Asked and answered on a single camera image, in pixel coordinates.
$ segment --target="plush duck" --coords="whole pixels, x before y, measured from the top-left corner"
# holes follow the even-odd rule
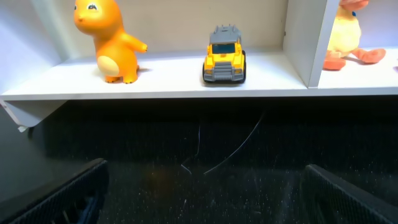
[[[361,28],[355,11],[365,8],[368,4],[369,0],[340,0],[323,69],[341,70],[346,65],[343,57],[349,54],[366,64],[378,63],[386,56],[384,49],[365,51],[358,48]]]
[[[124,83],[137,80],[135,51],[144,53],[148,46],[124,31],[123,20],[115,0],[76,0],[75,25],[93,36],[98,68],[105,81],[121,77]]]

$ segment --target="toy car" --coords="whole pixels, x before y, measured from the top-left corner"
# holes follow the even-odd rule
[[[206,83],[244,83],[246,53],[242,50],[241,32],[236,26],[217,26],[210,34],[202,74]]]

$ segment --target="black tire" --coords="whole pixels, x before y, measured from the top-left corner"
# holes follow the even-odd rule
[[[242,84],[246,81],[246,52],[242,50],[242,54],[244,55],[244,62],[243,62],[243,79],[239,80],[238,83]]]
[[[201,77],[205,83],[211,83],[211,82],[205,80],[205,64],[204,63],[203,63],[203,67],[201,69]]]

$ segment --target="charmander figure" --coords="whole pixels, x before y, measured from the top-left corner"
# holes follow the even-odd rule
[[[115,0],[76,0],[76,27],[94,38],[98,68],[105,81],[123,78],[124,83],[137,80],[135,51],[147,52],[148,46],[124,31],[122,15]]]
[[[361,28],[354,11],[365,8],[369,1],[340,0],[323,69],[341,70],[346,65],[346,60],[343,57],[349,54],[353,54],[366,64],[378,63],[386,56],[384,49],[365,51],[358,48]]]

